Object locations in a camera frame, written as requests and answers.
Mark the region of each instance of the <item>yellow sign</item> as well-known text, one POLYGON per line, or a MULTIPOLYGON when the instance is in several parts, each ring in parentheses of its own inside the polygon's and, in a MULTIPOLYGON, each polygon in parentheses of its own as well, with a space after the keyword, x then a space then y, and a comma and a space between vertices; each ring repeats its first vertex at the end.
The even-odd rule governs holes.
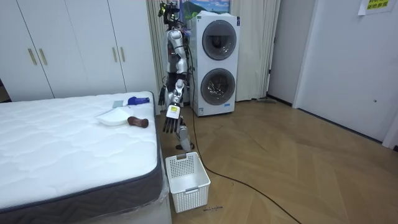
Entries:
POLYGON ((369 0, 368 10, 387 7, 389 0, 369 0))

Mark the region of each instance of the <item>round door window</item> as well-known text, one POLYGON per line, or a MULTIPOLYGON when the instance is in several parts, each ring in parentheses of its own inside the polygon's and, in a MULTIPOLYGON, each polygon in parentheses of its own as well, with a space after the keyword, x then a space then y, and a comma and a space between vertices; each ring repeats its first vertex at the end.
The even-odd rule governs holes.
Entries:
POLYGON ((229 22, 214 21, 206 27, 202 44, 207 56, 214 60, 224 60, 234 52, 236 46, 235 29, 229 22))
POLYGON ((234 94, 235 79, 231 72, 217 68, 201 81, 201 95, 211 105, 222 105, 234 94))

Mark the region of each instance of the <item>washing machine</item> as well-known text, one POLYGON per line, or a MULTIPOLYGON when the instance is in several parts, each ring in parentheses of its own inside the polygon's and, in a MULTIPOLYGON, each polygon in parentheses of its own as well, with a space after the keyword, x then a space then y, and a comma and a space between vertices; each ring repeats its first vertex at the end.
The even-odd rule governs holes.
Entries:
POLYGON ((240 18, 202 11, 191 19, 190 104, 198 116, 233 112, 240 18))

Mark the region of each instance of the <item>curtain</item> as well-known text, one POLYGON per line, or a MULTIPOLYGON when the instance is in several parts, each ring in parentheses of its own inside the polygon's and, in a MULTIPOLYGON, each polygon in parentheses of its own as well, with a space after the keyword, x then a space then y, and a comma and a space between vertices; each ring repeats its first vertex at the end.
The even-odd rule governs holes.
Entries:
POLYGON ((236 101, 265 97, 280 0, 232 0, 230 14, 241 18, 236 101))
POLYGON ((148 20, 149 20, 149 31, 150 39, 152 42, 152 53, 154 55, 155 73, 156 73, 156 84, 158 90, 162 88, 162 80, 165 74, 166 68, 162 61, 162 51, 164 50, 163 36, 166 32, 166 25, 163 24, 163 17, 158 17, 157 14, 160 9, 160 0, 150 0, 147 2, 148 20))

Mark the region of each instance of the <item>paper note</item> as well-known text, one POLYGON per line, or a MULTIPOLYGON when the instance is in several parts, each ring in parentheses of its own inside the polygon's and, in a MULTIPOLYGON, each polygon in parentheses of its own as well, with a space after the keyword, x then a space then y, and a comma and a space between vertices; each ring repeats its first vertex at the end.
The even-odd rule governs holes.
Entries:
POLYGON ((382 12, 391 12, 397 0, 362 0, 358 15, 370 15, 382 12))
POLYGON ((388 5, 388 0, 369 0, 367 10, 380 9, 382 7, 387 7, 387 5, 388 5))

